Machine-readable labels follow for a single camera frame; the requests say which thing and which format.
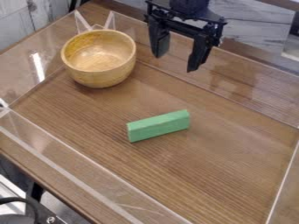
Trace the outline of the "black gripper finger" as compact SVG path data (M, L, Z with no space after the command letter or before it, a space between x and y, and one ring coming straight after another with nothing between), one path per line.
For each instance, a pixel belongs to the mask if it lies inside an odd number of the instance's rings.
M148 18L148 34L152 54L160 58L168 52L170 34L164 22L153 17Z
M188 58L186 72L196 71L198 66L205 63L212 48L212 38L204 33L193 37L190 55Z

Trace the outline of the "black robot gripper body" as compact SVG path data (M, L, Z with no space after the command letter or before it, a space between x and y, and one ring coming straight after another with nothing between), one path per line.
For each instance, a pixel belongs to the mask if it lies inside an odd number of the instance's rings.
M148 32L162 38L169 32L193 37L197 33L213 41L221 38L225 18L209 9L209 0L145 0Z

